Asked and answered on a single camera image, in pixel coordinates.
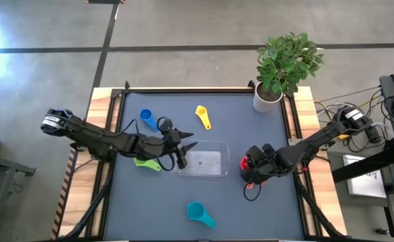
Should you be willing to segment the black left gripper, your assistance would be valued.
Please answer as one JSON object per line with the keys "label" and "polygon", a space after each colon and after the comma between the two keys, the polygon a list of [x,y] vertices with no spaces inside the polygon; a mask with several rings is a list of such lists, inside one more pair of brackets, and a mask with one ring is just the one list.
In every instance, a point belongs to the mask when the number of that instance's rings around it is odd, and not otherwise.
{"label": "black left gripper", "polygon": [[186,153],[198,143],[193,142],[182,147],[179,147],[179,145],[182,138],[188,138],[194,134],[191,132],[180,132],[177,128],[173,128],[173,122],[166,117],[161,117],[159,119],[159,131],[163,135],[163,154],[171,159],[171,169],[173,169],[175,165],[177,165],[179,169],[184,169],[188,164]]}

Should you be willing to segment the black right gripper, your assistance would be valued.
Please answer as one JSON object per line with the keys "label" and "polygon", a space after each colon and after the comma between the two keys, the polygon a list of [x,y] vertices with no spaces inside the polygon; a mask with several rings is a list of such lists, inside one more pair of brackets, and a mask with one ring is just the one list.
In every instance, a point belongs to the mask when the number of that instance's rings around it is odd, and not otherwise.
{"label": "black right gripper", "polygon": [[247,184],[262,184],[277,175],[280,169],[275,165],[275,154],[270,144],[251,146],[241,160],[241,178]]}

